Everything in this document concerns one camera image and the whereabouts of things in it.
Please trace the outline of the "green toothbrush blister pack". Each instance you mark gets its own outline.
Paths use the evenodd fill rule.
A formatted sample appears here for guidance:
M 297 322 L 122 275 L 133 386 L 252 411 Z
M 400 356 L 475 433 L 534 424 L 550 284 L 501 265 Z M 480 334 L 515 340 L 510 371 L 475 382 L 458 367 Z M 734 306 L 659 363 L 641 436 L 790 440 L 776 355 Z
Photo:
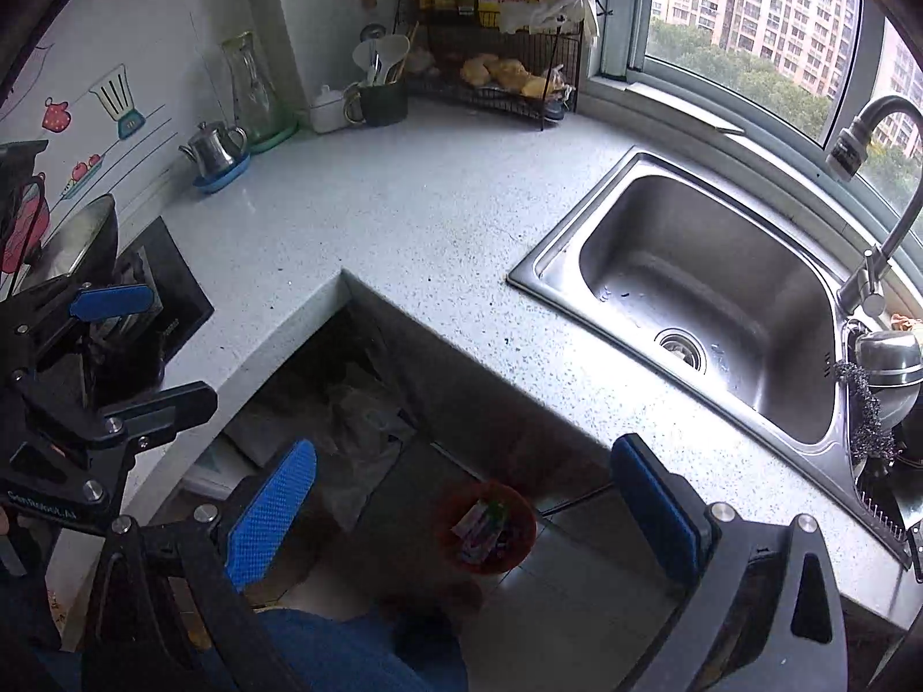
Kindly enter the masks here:
M 460 540 L 459 558 L 466 564 L 481 564 L 496 548 L 507 522 L 507 506 L 493 500 L 477 500 L 451 528 Z

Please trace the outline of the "red plastic trash bucket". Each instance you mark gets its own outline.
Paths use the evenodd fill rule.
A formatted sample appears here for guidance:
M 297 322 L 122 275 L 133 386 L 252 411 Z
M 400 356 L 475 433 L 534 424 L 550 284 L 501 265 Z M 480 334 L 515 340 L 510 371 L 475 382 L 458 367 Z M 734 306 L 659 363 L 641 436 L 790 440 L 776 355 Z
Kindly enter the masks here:
M 532 506 L 496 481 L 451 487 L 433 509 L 432 534 L 452 567 L 479 577 L 502 575 L 529 556 L 536 540 Z

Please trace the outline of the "glass pot lid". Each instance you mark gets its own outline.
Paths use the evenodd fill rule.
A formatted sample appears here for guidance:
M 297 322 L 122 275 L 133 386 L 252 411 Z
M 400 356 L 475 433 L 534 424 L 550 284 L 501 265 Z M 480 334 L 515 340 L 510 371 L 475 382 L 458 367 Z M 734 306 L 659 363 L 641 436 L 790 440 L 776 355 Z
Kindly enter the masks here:
M 117 256 L 116 200 L 103 194 L 62 223 L 33 259 L 16 294 L 58 277 L 103 284 Z

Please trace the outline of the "white sack under counter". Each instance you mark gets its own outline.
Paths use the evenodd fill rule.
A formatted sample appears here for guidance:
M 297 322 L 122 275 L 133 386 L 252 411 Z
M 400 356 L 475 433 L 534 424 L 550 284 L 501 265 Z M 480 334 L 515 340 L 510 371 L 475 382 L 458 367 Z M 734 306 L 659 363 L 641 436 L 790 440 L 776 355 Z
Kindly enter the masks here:
M 227 434 L 259 465 L 288 443 L 308 441 L 318 461 L 314 490 L 344 531 L 361 513 L 416 430 L 380 379 L 357 364 L 335 375 L 279 370 L 242 406 Z

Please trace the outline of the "person blue trouser legs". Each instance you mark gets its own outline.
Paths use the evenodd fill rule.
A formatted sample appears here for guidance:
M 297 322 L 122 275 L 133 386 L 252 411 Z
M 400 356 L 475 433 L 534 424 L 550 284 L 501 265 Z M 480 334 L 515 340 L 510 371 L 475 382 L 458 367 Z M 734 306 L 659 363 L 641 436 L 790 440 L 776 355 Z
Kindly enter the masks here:
M 380 612 L 338 622 L 297 609 L 257 615 L 275 650 L 314 690 L 466 690 L 459 638 L 444 615 L 390 622 Z

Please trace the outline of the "blue saucer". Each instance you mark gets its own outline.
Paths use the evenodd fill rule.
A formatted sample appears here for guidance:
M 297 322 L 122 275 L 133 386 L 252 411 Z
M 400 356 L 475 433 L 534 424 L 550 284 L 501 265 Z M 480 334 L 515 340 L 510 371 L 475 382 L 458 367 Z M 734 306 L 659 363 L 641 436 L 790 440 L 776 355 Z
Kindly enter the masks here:
M 222 191 L 224 187 L 231 185 L 233 181 L 238 180 L 241 175 L 244 175 L 249 170 L 250 161 L 252 161 L 252 156 L 244 155 L 233 167 L 224 170 L 222 174 L 196 176 L 193 186 L 202 194 L 216 194 L 216 192 Z

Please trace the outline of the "small steel teapot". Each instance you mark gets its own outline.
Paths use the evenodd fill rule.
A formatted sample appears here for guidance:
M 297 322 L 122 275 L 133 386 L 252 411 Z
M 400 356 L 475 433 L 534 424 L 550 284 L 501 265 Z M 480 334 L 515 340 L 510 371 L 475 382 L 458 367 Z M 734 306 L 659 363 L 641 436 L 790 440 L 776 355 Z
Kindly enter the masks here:
M 178 150 L 196 166 L 198 176 L 222 174 L 249 154 L 249 136 L 238 125 L 200 122 L 197 131 Z

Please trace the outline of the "stainless steel sink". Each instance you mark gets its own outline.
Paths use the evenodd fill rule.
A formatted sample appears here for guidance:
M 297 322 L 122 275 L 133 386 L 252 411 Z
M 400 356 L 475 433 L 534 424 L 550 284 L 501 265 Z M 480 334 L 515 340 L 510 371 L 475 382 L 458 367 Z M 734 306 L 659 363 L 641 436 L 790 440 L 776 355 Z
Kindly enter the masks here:
M 837 278 L 773 211 L 634 145 L 508 275 L 763 443 L 910 564 L 857 485 Z

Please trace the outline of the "steel wool scrubber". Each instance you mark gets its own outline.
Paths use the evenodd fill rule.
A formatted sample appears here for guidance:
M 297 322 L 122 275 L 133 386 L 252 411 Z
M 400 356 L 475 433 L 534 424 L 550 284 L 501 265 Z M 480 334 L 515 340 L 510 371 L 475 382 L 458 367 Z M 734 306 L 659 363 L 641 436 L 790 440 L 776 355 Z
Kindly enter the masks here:
M 881 459 L 892 462 L 896 454 L 894 435 L 881 420 L 881 403 L 873 394 L 868 373 L 850 361 L 837 361 L 834 377 L 845 384 L 850 400 L 850 454 L 853 461 Z

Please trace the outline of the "green tray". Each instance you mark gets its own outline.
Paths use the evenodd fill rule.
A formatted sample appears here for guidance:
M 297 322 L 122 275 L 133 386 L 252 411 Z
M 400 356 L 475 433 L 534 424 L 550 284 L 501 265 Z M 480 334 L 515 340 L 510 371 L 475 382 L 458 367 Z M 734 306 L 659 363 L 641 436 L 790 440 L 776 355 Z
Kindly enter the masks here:
M 299 122 L 292 122 L 291 125 L 282 128 L 280 131 L 277 131 L 277 133 L 269 136 L 269 138 L 264 138 L 263 141 L 260 142 L 254 142 L 250 146 L 250 153 L 253 155 L 261 155 L 262 153 L 269 152 L 272 148 L 279 147 L 282 142 L 292 138 L 297 130 L 299 130 Z

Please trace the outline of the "glass carafe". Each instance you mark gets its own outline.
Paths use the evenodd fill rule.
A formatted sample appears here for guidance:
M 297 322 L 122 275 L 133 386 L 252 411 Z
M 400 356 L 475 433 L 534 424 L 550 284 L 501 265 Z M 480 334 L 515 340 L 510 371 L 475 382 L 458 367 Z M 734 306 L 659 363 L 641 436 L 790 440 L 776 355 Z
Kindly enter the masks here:
M 250 31 L 222 42 L 231 79 L 231 103 L 250 145 L 266 144 L 288 127 L 285 108 L 258 57 Z

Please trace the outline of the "white ceramic sugar pot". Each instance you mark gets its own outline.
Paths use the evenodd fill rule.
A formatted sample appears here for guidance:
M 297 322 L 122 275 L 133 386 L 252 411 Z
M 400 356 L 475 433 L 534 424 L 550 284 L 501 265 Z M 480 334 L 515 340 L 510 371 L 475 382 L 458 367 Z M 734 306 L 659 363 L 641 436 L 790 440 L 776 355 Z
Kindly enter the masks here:
M 339 89 L 323 84 L 314 95 L 310 109 L 310 125 L 316 134 L 329 134 L 349 127 L 347 119 L 347 95 Z

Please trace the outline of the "dark green utensil mug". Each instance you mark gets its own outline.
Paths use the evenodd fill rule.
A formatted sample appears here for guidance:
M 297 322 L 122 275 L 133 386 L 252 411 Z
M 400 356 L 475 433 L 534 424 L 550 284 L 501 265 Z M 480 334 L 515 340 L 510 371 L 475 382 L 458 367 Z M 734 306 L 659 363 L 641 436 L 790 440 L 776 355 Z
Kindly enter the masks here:
M 389 127 L 404 122 L 408 116 L 407 83 L 399 80 L 374 86 L 350 86 L 343 114 L 349 125 Z

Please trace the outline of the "white rice spoon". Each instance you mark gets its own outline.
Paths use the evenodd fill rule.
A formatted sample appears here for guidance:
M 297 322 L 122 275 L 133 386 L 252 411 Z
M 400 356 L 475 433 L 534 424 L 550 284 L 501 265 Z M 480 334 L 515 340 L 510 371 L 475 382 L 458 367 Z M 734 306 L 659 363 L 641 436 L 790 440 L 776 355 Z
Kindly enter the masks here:
M 410 52 L 410 39 L 405 35 L 386 35 L 374 42 L 374 63 L 372 83 L 387 84 L 388 75 L 394 67 L 404 63 Z

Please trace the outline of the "ginger root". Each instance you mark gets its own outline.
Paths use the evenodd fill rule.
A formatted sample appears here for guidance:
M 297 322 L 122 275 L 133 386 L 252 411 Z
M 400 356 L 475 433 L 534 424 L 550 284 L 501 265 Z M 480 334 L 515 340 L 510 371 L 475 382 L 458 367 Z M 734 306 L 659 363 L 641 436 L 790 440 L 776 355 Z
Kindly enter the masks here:
M 481 53 L 466 59 L 461 65 L 460 78 L 471 88 L 494 88 L 526 99 L 566 97 L 571 86 L 558 67 L 537 75 L 519 59 L 499 58 L 493 53 Z

